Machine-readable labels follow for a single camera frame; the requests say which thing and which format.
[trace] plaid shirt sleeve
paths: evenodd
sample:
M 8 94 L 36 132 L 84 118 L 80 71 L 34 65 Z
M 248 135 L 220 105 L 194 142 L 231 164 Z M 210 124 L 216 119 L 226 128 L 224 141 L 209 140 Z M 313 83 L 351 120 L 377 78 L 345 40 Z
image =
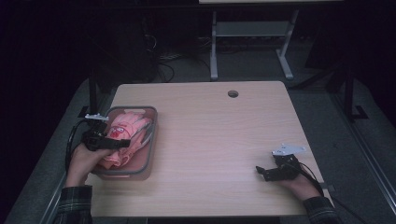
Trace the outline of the plaid shirt sleeve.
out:
M 312 224 L 343 223 L 326 197 L 315 197 L 304 201 L 304 207 Z
M 91 198 L 92 186 L 62 189 L 58 213 L 53 223 L 91 224 Z

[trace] plastic container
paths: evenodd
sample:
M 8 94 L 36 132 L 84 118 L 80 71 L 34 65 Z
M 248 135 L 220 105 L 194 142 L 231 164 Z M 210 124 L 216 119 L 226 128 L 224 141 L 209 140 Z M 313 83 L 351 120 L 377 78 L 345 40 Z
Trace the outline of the plastic container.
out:
M 152 127 L 150 127 L 151 131 L 147 134 L 151 133 L 151 136 L 148 137 L 148 142 L 146 145 L 132 156 L 129 162 L 120 168 L 110 168 L 106 169 L 103 166 L 97 165 L 92 173 L 98 175 L 102 179 L 125 179 L 125 180 L 145 180 L 149 178 L 151 173 L 151 165 L 152 158 L 154 154 L 154 144 L 155 144 L 155 136 L 157 131 L 157 110 L 152 106 L 116 106 L 110 108 L 106 116 L 109 118 L 106 128 L 106 133 L 110 129 L 110 125 L 113 120 L 122 113 L 126 113 L 128 111 L 134 111 L 135 113 L 144 114 L 145 118 L 152 120 Z

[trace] gray carpet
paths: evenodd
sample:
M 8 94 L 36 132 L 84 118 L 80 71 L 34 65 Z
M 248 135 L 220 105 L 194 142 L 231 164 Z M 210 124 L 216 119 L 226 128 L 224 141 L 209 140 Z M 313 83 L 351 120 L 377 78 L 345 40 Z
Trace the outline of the gray carpet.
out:
M 304 68 L 310 50 L 309 42 L 292 42 L 287 54 L 294 80 L 286 80 L 275 55 L 275 46 L 250 49 L 235 54 L 219 54 L 219 81 L 280 80 L 290 87 L 319 72 Z M 208 64 L 209 55 L 203 53 L 200 59 Z M 202 61 L 182 58 L 166 63 L 175 70 L 172 82 L 209 81 L 207 66 Z M 162 66 L 164 74 L 170 77 L 171 70 Z M 356 81 L 355 105 L 361 105 L 369 119 L 357 120 L 351 124 L 337 104 L 343 99 L 343 92 L 332 95 L 324 90 L 327 78 L 316 82 L 302 91 L 289 91 L 297 115 L 302 123 L 308 142 L 313 149 L 318 166 L 331 195 L 353 210 L 368 223 L 396 223 L 396 216 L 375 181 L 370 164 L 366 161 L 361 143 L 354 130 L 373 150 L 373 154 L 387 174 L 392 186 L 396 186 L 396 132 L 380 109 L 375 105 L 370 92 Z M 109 108 L 114 92 L 98 93 L 100 111 Z M 64 176 L 64 151 L 72 126 L 77 123 L 80 109 L 89 105 L 88 82 L 81 84 L 70 106 L 64 113 L 56 132 L 49 141 L 43 155 L 20 198 L 14 205 L 6 223 L 46 223 L 51 213 L 49 204 L 54 204 Z M 361 223 L 345 208 L 334 203 L 345 223 Z M 145 219 L 96 217 L 94 223 L 145 223 Z M 282 217 L 281 223 L 309 223 L 304 216 Z

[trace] hand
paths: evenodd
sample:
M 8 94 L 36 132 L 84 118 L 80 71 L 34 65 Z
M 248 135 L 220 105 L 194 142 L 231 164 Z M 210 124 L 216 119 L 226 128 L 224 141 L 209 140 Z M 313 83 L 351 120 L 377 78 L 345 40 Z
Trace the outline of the hand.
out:
M 111 149 L 89 151 L 84 144 L 79 144 L 73 152 L 64 186 L 66 188 L 84 186 L 93 167 L 99 160 L 113 152 L 114 150 Z
M 289 189 L 300 201 L 321 196 L 311 181 L 303 175 L 297 175 L 293 180 L 281 180 L 278 183 Z

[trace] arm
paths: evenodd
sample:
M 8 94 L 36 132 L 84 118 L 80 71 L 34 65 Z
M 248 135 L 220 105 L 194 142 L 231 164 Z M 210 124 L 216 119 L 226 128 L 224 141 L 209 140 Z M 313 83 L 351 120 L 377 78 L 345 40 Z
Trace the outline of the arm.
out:
M 89 151 L 84 144 L 76 147 L 53 223 L 92 223 L 92 186 L 86 186 L 85 181 L 96 163 L 112 152 L 110 149 Z
M 306 209 L 312 224 L 343 223 L 328 198 L 322 197 L 312 183 L 303 175 L 293 180 L 282 180 L 279 184 L 289 189 Z

